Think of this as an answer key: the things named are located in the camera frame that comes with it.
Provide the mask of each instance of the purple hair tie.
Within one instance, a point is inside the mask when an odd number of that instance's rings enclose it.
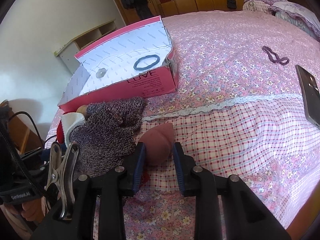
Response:
[[[282,66],[284,66],[284,65],[287,65],[289,63],[289,61],[290,61],[287,57],[280,58],[278,56],[278,54],[273,52],[272,49],[270,49],[267,46],[263,46],[262,50],[265,51],[268,54],[268,57],[269,57],[270,61],[273,62],[273,63],[280,63]]]

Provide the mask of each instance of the pink cardboard box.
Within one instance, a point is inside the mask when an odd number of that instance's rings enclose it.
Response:
[[[158,55],[159,63],[149,67],[156,58],[146,58],[134,69],[138,59],[150,55]],[[64,111],[90,103],[168,94],[178,88],[174,47],[160,16],[119,29],[75,57],[80,66],[58,103]]]

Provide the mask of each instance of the smartphone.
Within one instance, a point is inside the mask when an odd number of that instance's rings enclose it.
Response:
[[[320,129],[320,94],[315,77],[299,65],[296,65],[296,70],[302,91],[306,118]]]

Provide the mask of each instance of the metal clamp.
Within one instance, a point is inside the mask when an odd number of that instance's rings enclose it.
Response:
[[[76,160],[79,154],[79,145],[77,142],[71,142],[66,150],[62,161],[62,150],[59,143],[54,142],[51,145],[49,172],[46,190],[51,184],[55,184],[59,190],[62,210],[59,216],[62,220],[71,220],[75,195],[73,194],[73,174]],[[51,209],[49,200],[45,201],[48,210]]]

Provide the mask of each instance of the black cable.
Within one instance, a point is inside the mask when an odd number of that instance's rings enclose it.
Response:
[[[50,136],[47,140],[45,140],[44,144],[46,144],[47,141],[49,141],[50,139],[52,139],[53,137],[56,137],[56,136],[57,136],[57,135],[52,135],[52,136]]]
[[[31,122],[32,122],[32,124],[33,124],[33,127],[34,127],[35,130],[36,130],[36,133],[37,133],[37,135],[38,135],[40,144],[42,145],[42,148],[44,149],[44,143],[43,143],[43,141],[42,141],[42,139],[41,139],[41,137],[40,137],[40,134],[39,134],[39,131],[38,131],[37,127],[36,127],[36,124],[35,124],[35,122],[33,121],[33,119],[32,119],[32,117],[30,116],[30,114],[28,114],[28,113],[25,112],[25,111],[16,112],[16,113],[13,114],[12,116],[10,116],[9,122],[10,122],[14,117],[16,117],[16,116],[19,115],[19,114],[25,114],[27,117],[29,117],[29,119],[31,120]]]
[[[2,136],[4,141],[6,142],[6,147],[7,147],[8,151],[11,153],[15,162],[17,163],[17,165],[21,169],[23,175],[27,178],[29,183],[34,187],[34,189],[38,192],[38,194],[43,195],[47,199],[54,200],[54,198],[52,198],[52,196],[48,192],[46,192],[44,190],[44,188],[42,188],[39,185],[39,183],[32,177],[32,175],[30,174],[30,172],[26,168],[25,164],[21,160],[21,158],[17,152],[17,149],[14,147],[7,131],[5,130],[4,126],[1,123],[0,123],[0,135]]]

